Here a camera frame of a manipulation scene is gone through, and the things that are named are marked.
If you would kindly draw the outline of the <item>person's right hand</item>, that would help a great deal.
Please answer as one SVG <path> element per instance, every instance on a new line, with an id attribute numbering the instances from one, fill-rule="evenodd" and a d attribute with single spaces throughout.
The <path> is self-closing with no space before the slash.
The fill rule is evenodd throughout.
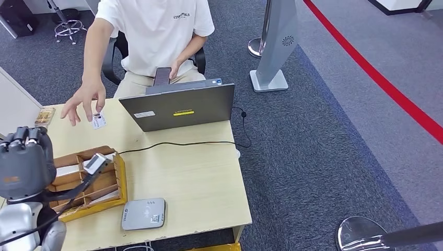
<path id="1" fill-rule="evenodd" d="M 77 107 L 82 104 L 88 122 L 92 122 L 92 101 L 96 100 L 96 112 L 100 113 L 105 106 L 106 89 L 100 78 L 83 78 L 80 88 L 65 103 L 61 119 L 68 116 L 72 126 L 81 122 Z"/>

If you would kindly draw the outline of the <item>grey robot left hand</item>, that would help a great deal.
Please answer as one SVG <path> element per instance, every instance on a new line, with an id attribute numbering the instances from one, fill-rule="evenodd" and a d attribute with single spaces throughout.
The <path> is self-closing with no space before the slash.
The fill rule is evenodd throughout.
<path id="1" fill-rule="evenodd" d="M 18 127 L 1 141 L 1 197 L 24 200 L 43 192 L 56 177 L 45 127 Z"/>

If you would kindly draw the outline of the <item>person's left hand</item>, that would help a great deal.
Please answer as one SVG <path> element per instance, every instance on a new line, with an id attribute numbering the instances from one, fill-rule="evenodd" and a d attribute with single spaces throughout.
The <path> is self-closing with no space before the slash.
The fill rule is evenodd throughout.
<path id="1" fill-rule="evenodd" d="M 172 65 L 171 65 L 171 72 L 170 72 L 170 75 L 169 75 L 169 79 L 170 80 L 173 80 L 174 78 L 177 77 L 178 70 L 179 70 L 179 68 L 180 68 L 182 63 L 183 62 L 181 60 L 178 60 L 178 59 L 173 61 Z"/>

